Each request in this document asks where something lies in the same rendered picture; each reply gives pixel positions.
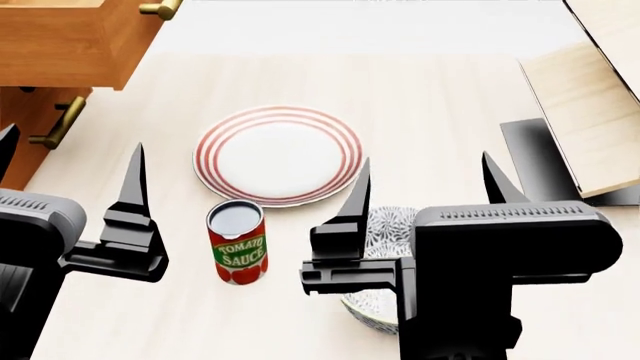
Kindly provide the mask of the pale panel with black edge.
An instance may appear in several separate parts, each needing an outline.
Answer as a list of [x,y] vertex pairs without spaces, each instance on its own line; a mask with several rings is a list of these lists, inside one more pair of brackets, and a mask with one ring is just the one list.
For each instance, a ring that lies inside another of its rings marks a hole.
[[640,104],[640,0],[562,0]]

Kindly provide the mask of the white plate with red rings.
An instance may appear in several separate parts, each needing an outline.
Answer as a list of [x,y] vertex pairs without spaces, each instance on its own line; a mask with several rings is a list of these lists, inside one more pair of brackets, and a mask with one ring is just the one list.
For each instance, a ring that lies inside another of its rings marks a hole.
[[313,203],[346,188],[365,161],[349,125],[308,107],[233,113],[205,131],[192,153],[198,179],[226,199],[264,207]]

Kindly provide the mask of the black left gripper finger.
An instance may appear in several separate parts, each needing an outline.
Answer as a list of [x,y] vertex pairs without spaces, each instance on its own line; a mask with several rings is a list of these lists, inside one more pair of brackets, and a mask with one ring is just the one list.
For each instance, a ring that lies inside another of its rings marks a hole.
[[0,181],[4,179],[20,138],[20,130],[15,123],[0,131]]
[[106,248],[149,257],[166,255],[162,236],[150,214],[142,143],[135,146],[119,197],[108,207],[103,221],[100,243]]

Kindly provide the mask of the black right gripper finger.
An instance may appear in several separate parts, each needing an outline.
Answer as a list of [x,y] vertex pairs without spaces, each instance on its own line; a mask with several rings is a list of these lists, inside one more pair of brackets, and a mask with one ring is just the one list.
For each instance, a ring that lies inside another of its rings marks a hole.
[[513,185],[488,152],[483,152],[481,163],[484,187],[489,203],[530,202],[530,200]]
[[363,257],[370,191],[370,159],[367,158],[337,215],[310,230],[314,262],[359,260]]

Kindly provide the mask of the light wooden board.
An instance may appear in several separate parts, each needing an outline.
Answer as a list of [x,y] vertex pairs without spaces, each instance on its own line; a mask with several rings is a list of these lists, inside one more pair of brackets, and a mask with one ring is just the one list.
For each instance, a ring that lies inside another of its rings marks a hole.
[[581,42],[521,63],[583,197],[640,185],[640,104]]

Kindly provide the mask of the brown wooden cabinet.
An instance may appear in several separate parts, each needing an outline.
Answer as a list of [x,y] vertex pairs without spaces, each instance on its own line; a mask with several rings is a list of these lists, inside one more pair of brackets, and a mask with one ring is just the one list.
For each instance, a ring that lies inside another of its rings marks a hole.
[[16,152],[0,187],[22,190],[39,169],[49,152],[42,145],[30,144],[30,136],[46,136],[62,112],[54,104],[67,103],[76,96],[87,97],[88,88],[0,87],[0,130],[15,123],[20,130]]

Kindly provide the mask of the tomato sauce can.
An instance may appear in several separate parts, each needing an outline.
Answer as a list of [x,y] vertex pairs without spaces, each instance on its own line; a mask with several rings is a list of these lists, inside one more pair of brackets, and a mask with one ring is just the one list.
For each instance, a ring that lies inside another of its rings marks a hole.
[[250,200],[226,200],[206,217],[216,272],[227,284],[247,285],[268,269],[265,214]]

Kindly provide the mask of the white bowl with grey pattern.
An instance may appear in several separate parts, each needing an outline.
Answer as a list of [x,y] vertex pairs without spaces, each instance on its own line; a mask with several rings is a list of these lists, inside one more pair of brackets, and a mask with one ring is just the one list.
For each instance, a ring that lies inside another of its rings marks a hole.
[[[410,257],[410,236],[418,210],[381,206],[370,209],[365,239],[366,259]],[[349,314],[363,325],[387,335],[398,334],[396,294],[392,290],[362,290],[341,298]]]

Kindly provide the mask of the brown wooden cabinet drawer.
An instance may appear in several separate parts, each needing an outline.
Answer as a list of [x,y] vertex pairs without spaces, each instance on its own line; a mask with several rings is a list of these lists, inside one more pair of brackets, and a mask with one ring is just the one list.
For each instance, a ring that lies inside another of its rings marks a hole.
[[123,89],[170,21],[139,13],[159,2],[0,0],[0,86]]

